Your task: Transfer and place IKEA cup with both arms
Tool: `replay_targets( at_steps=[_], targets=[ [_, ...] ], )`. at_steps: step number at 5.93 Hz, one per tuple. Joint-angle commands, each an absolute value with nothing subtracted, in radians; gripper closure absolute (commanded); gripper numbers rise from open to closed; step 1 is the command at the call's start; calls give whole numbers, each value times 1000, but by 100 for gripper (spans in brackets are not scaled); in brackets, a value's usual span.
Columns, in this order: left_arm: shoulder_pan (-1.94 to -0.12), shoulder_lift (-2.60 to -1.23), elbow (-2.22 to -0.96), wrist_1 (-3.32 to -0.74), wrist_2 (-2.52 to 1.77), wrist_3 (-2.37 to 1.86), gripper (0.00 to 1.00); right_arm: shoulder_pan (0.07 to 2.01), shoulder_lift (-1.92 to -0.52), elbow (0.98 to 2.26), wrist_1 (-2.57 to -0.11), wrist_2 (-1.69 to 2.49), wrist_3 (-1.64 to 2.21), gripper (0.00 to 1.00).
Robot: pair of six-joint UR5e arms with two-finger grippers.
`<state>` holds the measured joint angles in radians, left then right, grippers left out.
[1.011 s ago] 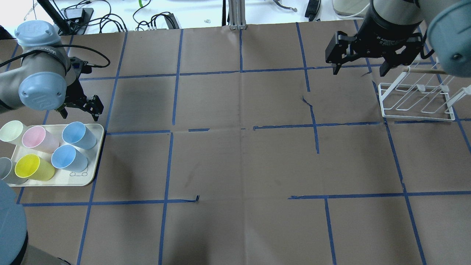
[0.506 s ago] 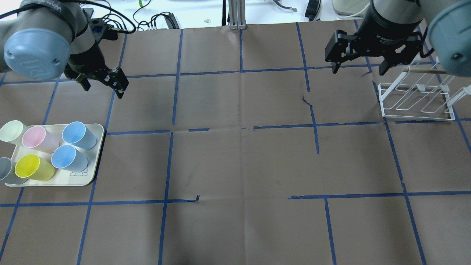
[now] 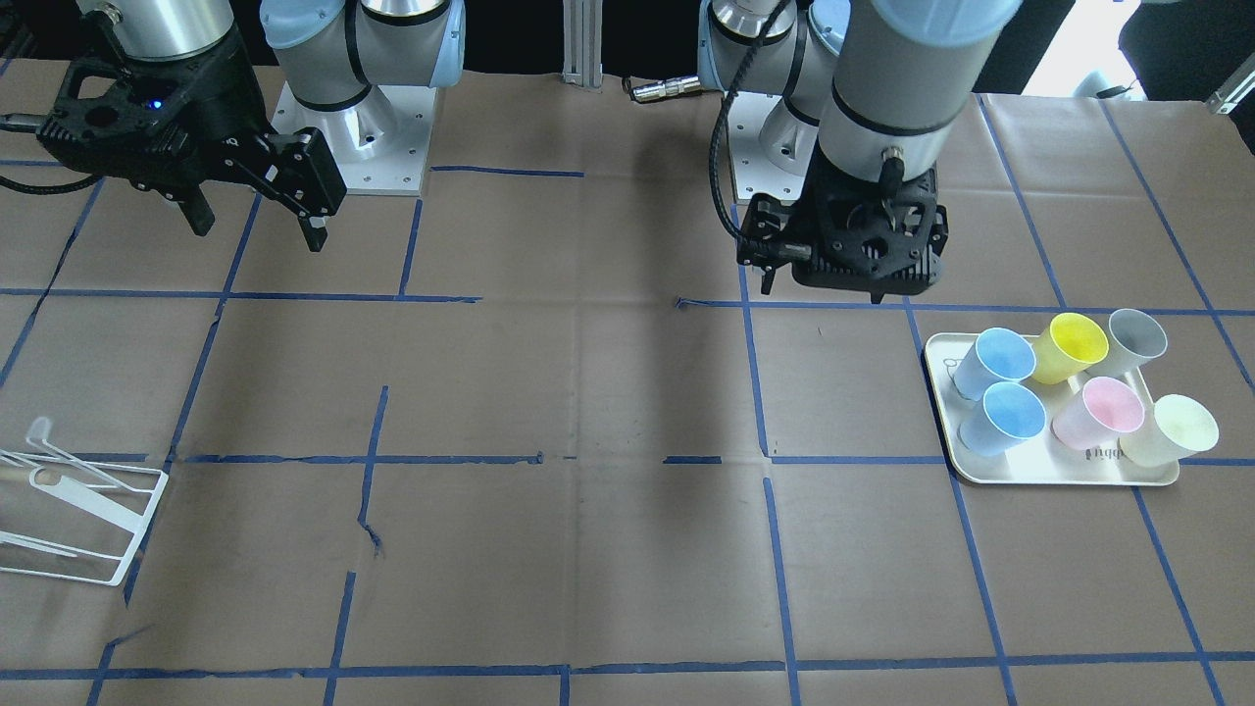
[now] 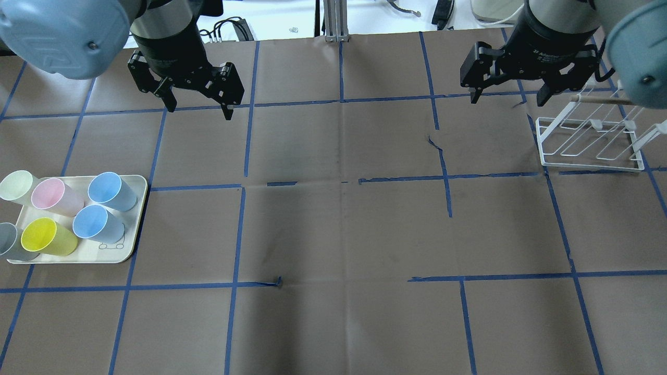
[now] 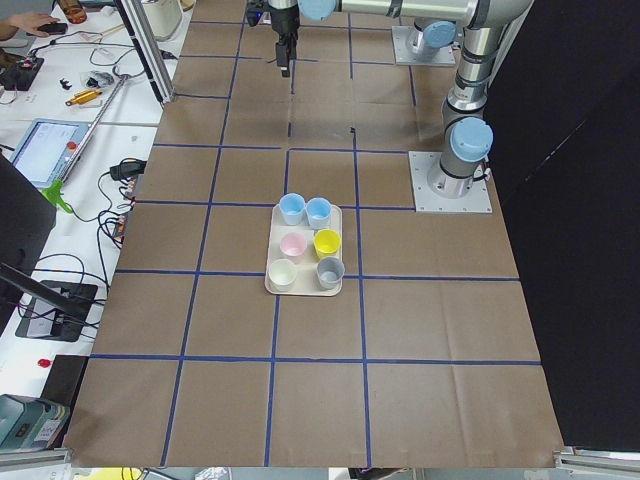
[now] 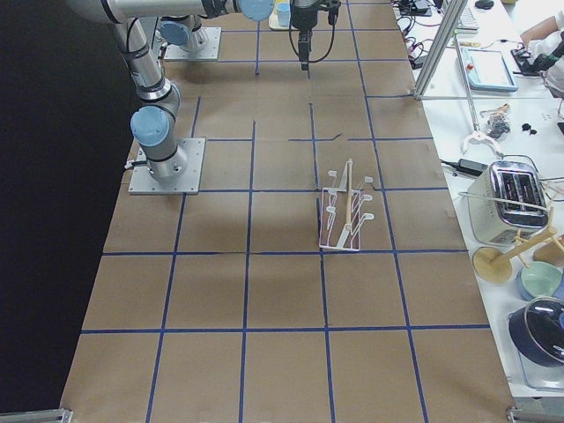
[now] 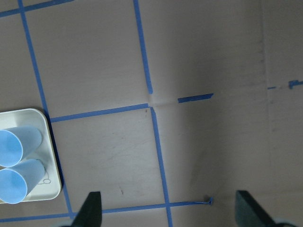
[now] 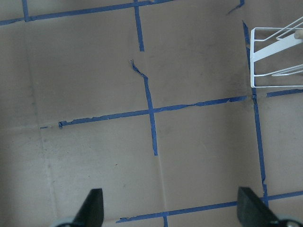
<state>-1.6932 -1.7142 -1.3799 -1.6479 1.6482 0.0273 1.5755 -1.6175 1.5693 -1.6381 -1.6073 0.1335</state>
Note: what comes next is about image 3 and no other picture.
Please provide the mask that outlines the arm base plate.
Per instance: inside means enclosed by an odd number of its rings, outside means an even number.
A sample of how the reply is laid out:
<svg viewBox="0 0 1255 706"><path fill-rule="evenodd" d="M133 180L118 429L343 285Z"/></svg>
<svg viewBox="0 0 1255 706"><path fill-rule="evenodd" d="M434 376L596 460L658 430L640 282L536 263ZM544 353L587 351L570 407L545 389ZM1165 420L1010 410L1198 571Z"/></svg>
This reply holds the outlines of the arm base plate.
<svg viewBox="0 0 1255 706"><path fill-rule="evenodd" d="M728 150L735 204L767 193L793 204L804 187L814 125L798 120L779 95L740 93L728 117Z"/></svg>
<svg viewBox="0 0 1255 706"><path fill-rule="evenodd" d="M286 84L274 125L285 133L302 125L323 130L350 196L420 197L441 98L430 87L385 85L356 107L314 112L301 107Z"/></svg>

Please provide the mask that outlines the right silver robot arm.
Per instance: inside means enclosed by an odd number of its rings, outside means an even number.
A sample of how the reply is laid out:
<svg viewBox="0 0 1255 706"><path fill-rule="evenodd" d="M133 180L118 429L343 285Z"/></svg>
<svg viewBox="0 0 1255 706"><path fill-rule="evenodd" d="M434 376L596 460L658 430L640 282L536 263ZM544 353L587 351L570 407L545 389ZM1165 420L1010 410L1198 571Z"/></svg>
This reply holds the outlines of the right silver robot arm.
<svg viewBox="0 0 1255 706"><path fill-rule="evenodd" d="M462 1L265 1L259 18L291 107L270 117L226 1L82 1L93 55L72 61L48 117L5 117L61 166L125 179L215 227L207 181L296 216L309 250L350 192L415 192L433 113L466 66Z"/></svg>

